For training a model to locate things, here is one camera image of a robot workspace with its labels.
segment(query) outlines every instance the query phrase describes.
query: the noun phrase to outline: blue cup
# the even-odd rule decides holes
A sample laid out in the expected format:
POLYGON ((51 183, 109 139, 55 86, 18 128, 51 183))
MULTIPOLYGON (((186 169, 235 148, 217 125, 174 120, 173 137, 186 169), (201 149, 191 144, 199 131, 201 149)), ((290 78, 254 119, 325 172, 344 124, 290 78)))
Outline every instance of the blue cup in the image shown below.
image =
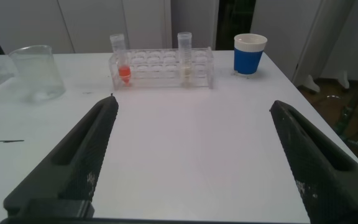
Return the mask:
POLYGON ((239 34, 234 37, 234 71, 251 75, 258 69, 267 38, 258 34, 239 34))

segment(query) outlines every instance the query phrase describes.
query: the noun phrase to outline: cabinet door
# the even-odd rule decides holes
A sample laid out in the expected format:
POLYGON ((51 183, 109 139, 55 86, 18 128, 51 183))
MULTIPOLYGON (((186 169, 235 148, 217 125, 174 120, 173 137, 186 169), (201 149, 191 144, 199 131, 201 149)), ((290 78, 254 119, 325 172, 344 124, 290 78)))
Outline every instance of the cabinet door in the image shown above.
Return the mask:
POLYGON ((293 79, 321 0, 257 0, 251 32, 267 38, 265 53, 293 79))
POLYGON ((0 0, 0 45, 5 54, 45 44, 54 53, 73 53, 57 1, 0 0))
POLYGON ((131 49, 172 47, 170 0, 123 0, 131 49))
POLYGON ((109 36, 127 36, 122 0, 58 0, 75 53, 111 52, 109 36))

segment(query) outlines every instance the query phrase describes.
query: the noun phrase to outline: orange liquid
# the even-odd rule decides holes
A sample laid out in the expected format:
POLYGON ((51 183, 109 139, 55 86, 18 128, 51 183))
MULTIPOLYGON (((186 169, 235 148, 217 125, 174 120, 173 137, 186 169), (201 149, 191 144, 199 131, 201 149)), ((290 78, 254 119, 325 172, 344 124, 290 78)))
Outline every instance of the orange liquid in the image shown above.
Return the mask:
POLYGON ((121 80, 125 83, 125 85, 129 85, 129 80, 131 79, 131 69, 128 65, 123 65, 118 68, 118 74, 121 80))

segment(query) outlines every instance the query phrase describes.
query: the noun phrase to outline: white cup rim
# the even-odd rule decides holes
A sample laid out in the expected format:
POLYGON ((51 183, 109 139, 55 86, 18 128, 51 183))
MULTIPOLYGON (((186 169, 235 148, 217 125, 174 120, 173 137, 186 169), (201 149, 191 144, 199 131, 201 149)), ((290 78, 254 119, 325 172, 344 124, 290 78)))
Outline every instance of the white cup rim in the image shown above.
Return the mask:
POLYGON ((238 34, 234 37, 234 41, 242 44, 265 44, 267 38, 259 34, 238 34))

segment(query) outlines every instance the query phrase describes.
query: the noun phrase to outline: plastic test tube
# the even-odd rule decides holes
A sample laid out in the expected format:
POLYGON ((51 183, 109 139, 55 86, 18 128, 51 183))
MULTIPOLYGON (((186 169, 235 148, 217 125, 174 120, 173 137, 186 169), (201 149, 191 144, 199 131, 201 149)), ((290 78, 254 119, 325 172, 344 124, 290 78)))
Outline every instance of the plastic test tube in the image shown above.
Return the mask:
POLYGON ((129 86, 131 80, 131 69, 128 66, 128 56, 125 46, 124 34, 114 34, 110 36, 112 52, 117 55, 118 74, 125 85, 129 86))
POLYGON ((190 84, 191 75, 191 32, 178 33, 179 59, 183 84, 190 84))

